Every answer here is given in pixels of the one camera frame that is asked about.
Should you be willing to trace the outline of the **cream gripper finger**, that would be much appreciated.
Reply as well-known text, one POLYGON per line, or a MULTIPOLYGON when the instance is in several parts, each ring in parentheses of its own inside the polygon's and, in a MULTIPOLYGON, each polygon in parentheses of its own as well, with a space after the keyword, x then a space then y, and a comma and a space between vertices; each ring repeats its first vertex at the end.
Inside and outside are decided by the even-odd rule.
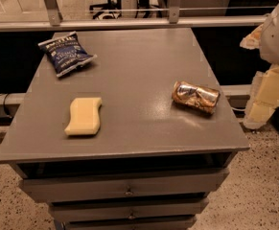
POLYGON ((265 72, 257 72, 250 88, 243 124, 249 129, 262 127, 279 107, 279 65, 272 64, 265 72))
POLYGON ((258 49, 260 47, 262 29, 263 25, 255 28, 250 34, 242 39, 240 46, 248 50, 258 49))

